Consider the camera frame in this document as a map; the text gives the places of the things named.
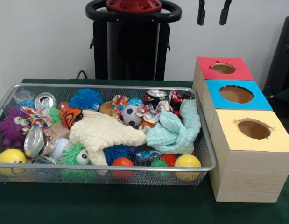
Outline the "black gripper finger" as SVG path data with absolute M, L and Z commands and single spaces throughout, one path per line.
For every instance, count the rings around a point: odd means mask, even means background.
M 220 25 L 226 24 L 231 3 L 232 3 L 232 0 L 225 0 L 224 6 L 223 6 L 223 8 L 221 10 L 221 14 L 220 14 L 220 19 L 219 19 Z
M 205 0 L 199 0 L 198 14 L 197 14 L 197 24 L 204 25 L 205 20 Z

